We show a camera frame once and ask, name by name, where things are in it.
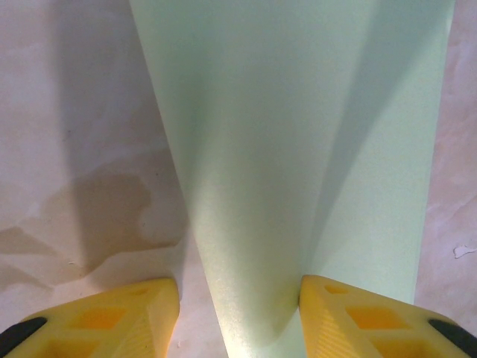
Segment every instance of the water stain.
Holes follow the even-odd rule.
[[[41,254],[51,256],[57,255],[57,252],[36,237],[28,235],[20,227],[15,226],[0,231],[0,254]]]
[[[71,196],[80,225],[83,267],[92,271],[120,252],[156,248],[139,230],[141,212],[151,204],[151,194],[135,175],[110,174],[85,178],[49,198],[42,210],[49,228],[60,228],[62,211]]]
[[[35,285],[42,289],[50,289],[49,286],[41,283],[36,277],[23,272],[19,268],[5,263],[0,264],[0,292],[18,283]]]

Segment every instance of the yellow plastic bracket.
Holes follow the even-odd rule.
[[[320,276],[303,277],[300,317],[308,358],[460,358],[468,357],[465,350],[476,352],[477,340],[442,315]]]
[[[53,307],[7,358],[165,357],[177,317],[174,280],[149,280]]]

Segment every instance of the brown stain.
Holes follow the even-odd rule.
[[[171,155],[152,151],[108,163],[59,189],[41,203],[38,216],[0,231],[0,254],[48,256],[35,276],[55,286],[87,276],[108,257],[174,246],[187,222]],[[152,230],[145,231],[148,225]],[[92,279],[105,286],[111,275],[121,270]]]
[[[57,255],[57,252],[39,241],[36,237],[28,235],[18,226],[0,230],[0,254],[42,254]]]
[[[135,175],[109,174],[86,178],[53,195],[43,208],[50,227],[60,227],[61,210],[75,196],[86,256],[86,273],[121,252],[156,248],[139,229],[141,212],[151,204],[151,194]]]
[[[0,264],[0,292],[6,290],[9,286],[18,283],[30,284],[43,289],[50,289],[49,286],[38,281],[36,277],[23,272],[19,268],[8,264]]]

